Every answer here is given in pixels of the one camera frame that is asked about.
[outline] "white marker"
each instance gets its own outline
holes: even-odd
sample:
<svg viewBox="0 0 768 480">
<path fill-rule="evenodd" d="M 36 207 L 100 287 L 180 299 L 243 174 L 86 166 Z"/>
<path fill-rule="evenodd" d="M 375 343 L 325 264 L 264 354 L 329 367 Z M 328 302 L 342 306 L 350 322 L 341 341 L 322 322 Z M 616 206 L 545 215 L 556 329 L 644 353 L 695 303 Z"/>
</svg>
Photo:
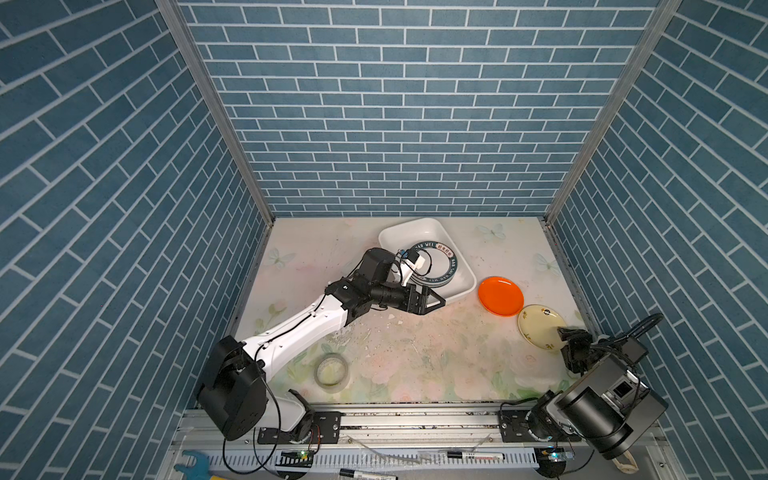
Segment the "white marker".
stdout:
<svg viewBox="0 0 768 480">
<path fill-rule="evenodd" d="M 397 480 L 397 477 L 394 475 L 361 472 L 359 470 L 349 470 L 347 468 L 342 468 L 339 470 L 339 475 L 342 477 L 362 478 L 362 480 Z"/>
<path fill-rule="evenodd" d="M 448 458 L 463 458 L 464 460 L 504 460 L 503 453 L 496 452 L 448 452 Z"/>
</svg>

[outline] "yellow plate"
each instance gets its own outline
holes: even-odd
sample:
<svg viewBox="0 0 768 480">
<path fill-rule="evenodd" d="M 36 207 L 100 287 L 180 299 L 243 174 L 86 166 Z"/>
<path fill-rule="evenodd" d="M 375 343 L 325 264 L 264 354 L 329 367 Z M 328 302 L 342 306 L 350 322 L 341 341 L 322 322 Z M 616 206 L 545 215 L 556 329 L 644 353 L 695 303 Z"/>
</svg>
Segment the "yellow plate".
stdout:
<svg viewBox="0 0 768 480">
<path fill-rule="evenodd" d="M 540 349 L 558 351 L 565 345 L 558 327 L 565 326 L 559 313 L 544 305 L 528 305 L 518 315 L 518 328 L 525 339 Z"/>
</svg>

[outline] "blue brick wall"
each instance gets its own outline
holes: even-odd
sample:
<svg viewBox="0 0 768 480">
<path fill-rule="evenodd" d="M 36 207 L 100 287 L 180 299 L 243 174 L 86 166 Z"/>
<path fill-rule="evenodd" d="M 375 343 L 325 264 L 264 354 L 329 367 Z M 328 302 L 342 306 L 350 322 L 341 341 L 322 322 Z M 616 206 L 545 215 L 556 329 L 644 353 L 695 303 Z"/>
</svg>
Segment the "blue brick wall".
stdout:
<svg viewBox="0 0 768 480">
<path fill-rule="evenodd" d="M 684 0 L 555 227 L 645 374 L 688 475 L 768 466 L 768 2 Z"/>
<path fill-rule="evenodd" d="M 0 2 L 0 478 L 155 474 L 263 229 L 152 0 Z"/>
<path fill-rule="evenodd" d="M 181 2 L 278 216 L 543 214 L 656 3 Z"/>
</svg>

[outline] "plate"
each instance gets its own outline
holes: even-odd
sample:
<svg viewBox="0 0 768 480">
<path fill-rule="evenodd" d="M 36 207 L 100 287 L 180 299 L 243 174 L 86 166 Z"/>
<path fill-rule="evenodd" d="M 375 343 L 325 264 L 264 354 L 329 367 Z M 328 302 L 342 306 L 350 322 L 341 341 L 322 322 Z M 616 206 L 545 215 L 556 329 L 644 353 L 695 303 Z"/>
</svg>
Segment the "plate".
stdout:
<svg viewBox="0 0 768 480">
<path fill-rule="evenodd" d="M 503 276 L 483 280 L 478 296 L 487 311 L 499 316 L 514 316 L 525 304 L 520 287 Z"/>
<path fill-rule="evenodd" d="M 563 348 L 565 342 L 558 335 L 559 326 L 565 326 L 565 320 L 545 305 L 528 305 L 518 315 L 520 333 L 540 349 L 556 352 Z"/>
<path fill-rule="evenodd" d="M 442 223 L 436 219 L 419 218 L 418 220 L 410 220 L 400 225 L 385 228 L 379 233 L 379 244 L 384 250 L 389 250 L 392 253 L 397 253 L 400 249 L 409 249 L 413 245 L 425 240 L 444 243 L 453 250 L 458 260 L 458 268 L 451 281 L 445 286 L 439 286 L 434 289 L 438 295 L 445 299 L 445 303 L 452 303 L 473 291 L 478 285 L 475 273 L 472 272 L 469 264 L 464 259 L 458 245 L 448 235 L 448 232 L 445 231 Z M 432 252 L 432 259 L 435 261 L 433 271 L 444 272 L 447 270 L 448 259 L 445 255 Z M 437 304 L 437 300 L 427 303 L 427 306 L 435 304 Z"/>
</svg>

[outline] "clear tape roll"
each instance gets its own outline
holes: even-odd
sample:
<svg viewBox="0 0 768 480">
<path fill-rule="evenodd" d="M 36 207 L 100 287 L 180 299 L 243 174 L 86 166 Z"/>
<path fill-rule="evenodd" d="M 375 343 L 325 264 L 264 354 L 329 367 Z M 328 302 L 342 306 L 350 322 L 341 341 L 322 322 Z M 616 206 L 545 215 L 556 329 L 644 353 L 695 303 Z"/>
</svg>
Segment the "clear tape roll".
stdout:
<svg viewBox="0 0 768 480">
<path fill-rule="evenodd" d="M 343 369 L 343 375 L 338 381 L 329 382 L 323 375 L 323 370 L 332 368 L 332 365 L 336 363 Z M 315 383 L 328 393 L 339 393 L 346 388 L 349 383 L 349 364 L 344 357 L 338 353 L 328 353 L 325 356 L 320 357 L 320 360 L 315 365 Z"/>
</svg>

